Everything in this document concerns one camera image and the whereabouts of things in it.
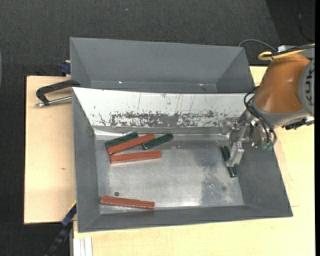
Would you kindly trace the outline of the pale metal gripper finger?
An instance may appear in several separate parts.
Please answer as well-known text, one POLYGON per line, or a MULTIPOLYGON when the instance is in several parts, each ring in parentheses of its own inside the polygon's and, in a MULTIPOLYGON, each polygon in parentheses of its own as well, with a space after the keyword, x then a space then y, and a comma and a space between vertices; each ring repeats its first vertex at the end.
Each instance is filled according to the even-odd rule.
POLYGON ((226 165, 228 167, 233 167, 235 165, 235 157, 237 153, 237 146, 235 143, 227 146, 227 160, 226 165))
POLYGON ((234 165, 239 165, 243 154, 245 152, 244 146, 242 143, 236 143, 235 144, 235 153, 234 153, 234 159, 233 159, 233 164, 234 165))

